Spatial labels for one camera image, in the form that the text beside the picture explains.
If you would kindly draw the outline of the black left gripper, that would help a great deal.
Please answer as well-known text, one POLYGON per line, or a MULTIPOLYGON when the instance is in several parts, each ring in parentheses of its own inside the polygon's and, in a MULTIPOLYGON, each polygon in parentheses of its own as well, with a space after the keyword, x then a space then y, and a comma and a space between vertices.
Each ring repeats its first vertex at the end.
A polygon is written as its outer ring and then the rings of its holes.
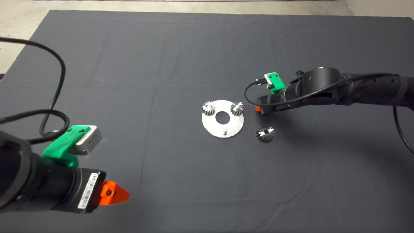
POLYGON ((99 205, 127 202, 130 192, 114 181, 105 181, 99 169, 70 167, 35 156, 32 169, 33 211, 92 213, 99 205))

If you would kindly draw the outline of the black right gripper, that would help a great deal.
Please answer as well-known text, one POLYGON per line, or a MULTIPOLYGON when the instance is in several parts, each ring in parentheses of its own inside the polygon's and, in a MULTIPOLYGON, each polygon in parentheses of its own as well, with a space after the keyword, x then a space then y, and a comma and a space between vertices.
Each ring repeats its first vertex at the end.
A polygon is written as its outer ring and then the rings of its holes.
MULTIPOLYGON (((285 102, 286 101, 285 92, 289 87, 290 85, 288 85, 283 90, 279 90, 276 94, 270 94, 270 95, 259 97, 258 101, 262 105, 285 102)), ((276 106, 255 106, 255 111, 259 112, 262 115, 269 115, 270 113, 273 113, 273 112, 280 112, 280 111, 285 111, 285 110, 290 110, 290 109, 292 109, 292 107, 289 104, 280 104, 276 106)))

